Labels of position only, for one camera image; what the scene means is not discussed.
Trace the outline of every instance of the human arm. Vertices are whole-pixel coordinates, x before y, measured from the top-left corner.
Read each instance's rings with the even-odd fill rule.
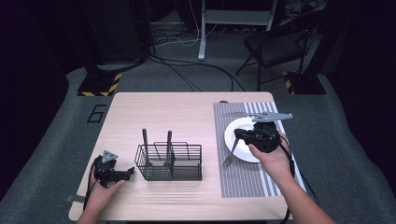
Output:
[[[290,153],[290,148],[281,137],[281,144]],[[250,152],[262,164],[262,168],[276,182],[296,223],[335,223],[298,185],[290,172],[288,155],[278,147],[270,153],[263,153],[253,145]]]
[[[109,189],[104,188],[100,183],[96,182],[96,179],[91,176],[91,195],[87,202],[84,212],[78,219],[78,224],[92,224],[96,223],[102,211],[110,203],[113,196],[119,191],[122,185],[125,183],[124,180],[117,182],[114,186]]]

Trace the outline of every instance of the metal wire basket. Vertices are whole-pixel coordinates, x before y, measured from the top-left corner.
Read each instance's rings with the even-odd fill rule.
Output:
[[[146,180],[202,180],[202,147],[185,142],[139,145],[134,157]]]

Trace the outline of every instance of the plate rim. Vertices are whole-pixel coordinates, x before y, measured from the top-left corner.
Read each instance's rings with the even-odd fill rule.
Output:
[[[254,122],[251,120],[252,118],[240,118],[240,119],[235,119],[232,122],[230,122],[225,131],[224,131],[224,142],[226,147],[228,148],[229,151],[232,150],[233,148],[233,130],[238,128],[237,125],[239,125],[239,123],[241,124],[251,124],[251,126],[253,127]],[[257,158],[255,158],[251,153],[246,153],[245,150],[240,149],[239,147],[236,147],[235,152],[233,153],[237,158],[239,158],[242,161],[247,161],[247,162],[254,162],[254,163],[258,163],[260,162]]]

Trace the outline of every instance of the striped placemat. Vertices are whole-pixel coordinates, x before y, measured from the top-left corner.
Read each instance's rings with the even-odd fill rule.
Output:
[[[213,107],[218,143],[221,196],[223,198],[281,196],[279,188],[271,177],[265,173],[259,162],[247,162],[235,158],[227,169],[221,167],[230,153],[224,141],[224,132],[232,121],[242,118],[223,117],[222,114],[232,112],[260,113],[263,111],[277,113],[275,103],[214,103]],[[276,121],[276,127],[282,133],[285,133],[280,120]],[[297,182],[305,189],[297,164],[295,164],[295,170]]]

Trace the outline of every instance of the human hand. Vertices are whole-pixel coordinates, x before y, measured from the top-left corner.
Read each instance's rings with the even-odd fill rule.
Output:
[[[282,136],[280,138],[282,146],[290,154],[290,147],[284,139],[286,135],[281,132],[279,132],[279,134]],[[277,147],[277,149],[270,153],[261,152],[252,144],[249,144],[248,148],[251,154],[260,161],[265,172],[271,176],[276,183],[284,178],[292,178],[288,155],[286,155],[281,147]]]
[[[91,220],[96,220],[124,183],[125,181],[121,180],[111,188],[106,189],[96,181],[92,172],[90,198],[78,223],[91,223]]]

